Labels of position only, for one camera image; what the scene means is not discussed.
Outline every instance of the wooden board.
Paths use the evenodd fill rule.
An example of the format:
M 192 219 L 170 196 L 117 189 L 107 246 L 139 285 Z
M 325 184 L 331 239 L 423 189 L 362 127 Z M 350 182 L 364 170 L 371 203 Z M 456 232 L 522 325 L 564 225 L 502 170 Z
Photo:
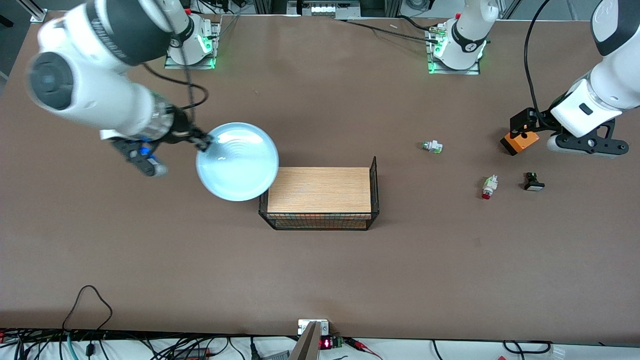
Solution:
M 369 168 L 281 167 L 269 188 L 270 213 L 371 211 Z

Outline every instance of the black wire basket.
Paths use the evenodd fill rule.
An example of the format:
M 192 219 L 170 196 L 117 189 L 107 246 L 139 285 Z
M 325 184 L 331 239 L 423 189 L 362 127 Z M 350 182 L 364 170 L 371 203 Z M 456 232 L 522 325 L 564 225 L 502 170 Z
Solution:
M 368 230 L 380 214 L 378 167 L 373 157 L 369 168 L 371 211 L 366 213 L 270 213 L 269 190 L 260 195 L 258 214 L 276 230 Z

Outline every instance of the robotic arm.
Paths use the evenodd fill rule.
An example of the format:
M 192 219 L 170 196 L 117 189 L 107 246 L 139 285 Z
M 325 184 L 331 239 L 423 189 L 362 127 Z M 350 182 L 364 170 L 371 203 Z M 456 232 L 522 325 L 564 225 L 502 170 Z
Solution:
M 602 62 L 576 80 L 540 114 L 527 108 L 511 118 L 501 141 L 515 155 L 537 140 L 528 132 L 554 130 L 552 151 L 616 157 L 628 145 L 612 138 L 615 118 L 640 106 L 640 8 L 635 0 L 603 0 L 591 18 L 591 32 Z M 598 128 L 605 127 L 604 137 Z
M 208 40 L 203 21 L 187 16 L 178 0 L 88 0 L 40 29 L 31 97 L 57 116 L 100 129 L 145 175 L 161 176 L 166 167 L 152 154 L 159 143 L 187 141 L 204 151 L 211 139 L 126 72 L 167 49 L 179 63 L 201 60 L 207 48 L 193 44 Z
M 465 0 L 460 17 L 438 26 L 445 29 L 444 37 L 433 56 L 452 69 L 470 68 L 482 55 L 486 37 L 498 14 L 497 0 Z

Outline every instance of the brown tabletop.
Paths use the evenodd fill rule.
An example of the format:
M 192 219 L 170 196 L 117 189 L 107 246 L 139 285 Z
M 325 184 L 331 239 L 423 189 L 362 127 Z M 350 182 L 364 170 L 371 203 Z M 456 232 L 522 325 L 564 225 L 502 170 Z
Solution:
M 59 327 L 94 284 L 115 311 L 108 329 L 293 334 L 299 318 L 328 318 L 346 336 L 640 341 L 640 113 L 620 117 L 630 151 L 615 160 L 549 152 L 548 134 L 509 156 L 499 140 L 531 105 L 527 26 L 496 23 L 480 76 L 442 76 L 418 41 L 242 17 L 217 68 L 193 72 L 211 92 L 198 124 L 263 128 L 281 166 L 377 156 L 381 213 L 367 232 L 274 231 L 257 200 L 211 195 L 186 143 L 160 146 L 166 177 L 141 176 L 97 130 L 29 99 L 32 26 L 0 98 L 0 327 Z M 544 108 L 600 61 L 587 22 L 539 23 L 529 52 Z M 130 77 L 186 102 L 141 67 Z M 419 148 L 433 139 L 441 154 Z M 542 192 L 522 190 L 528 171 Z M 500 186 L 482 200 L 492 174 Z M 87 293 L 69 326 L 106 314 Z

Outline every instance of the small electronic component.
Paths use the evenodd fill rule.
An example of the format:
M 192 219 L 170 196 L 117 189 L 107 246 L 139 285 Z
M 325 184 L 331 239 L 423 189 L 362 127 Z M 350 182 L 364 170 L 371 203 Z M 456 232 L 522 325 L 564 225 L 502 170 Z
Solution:
M 342 347 L 342 344 L 344 344 L 344 340 L 342 338 L 339 338 L 338 336 L 323 336 L 320 339 L 320 350 L 330 350 L 333 348 L 337 348 L 337 347 Z
M 500 140 L 500 143 L 511 156 L 515 156 L 539 139 L 540 137 L 536 133 L 522 133 L 514 138 L 511 138 L 511 134 L 507 134 Z
M 422 148 L 434 154 L 440 154 L 442 152 L 442 144 L 438 143 L 436 140 L 423 142 Z
M 528 172 L 525 176 L 527 177 L 527 183 L 524 185 L 524 190 L 538 192 L 545 187 L 545 183 L 538 182 L 538 175 L 535 172 Z
M 485 182 L 482 188 L 482 198 L 485 200 L 491 199 L 491 195 L 495 189 L 498 188 L 498 175 L 493 175 L 489 177 Z

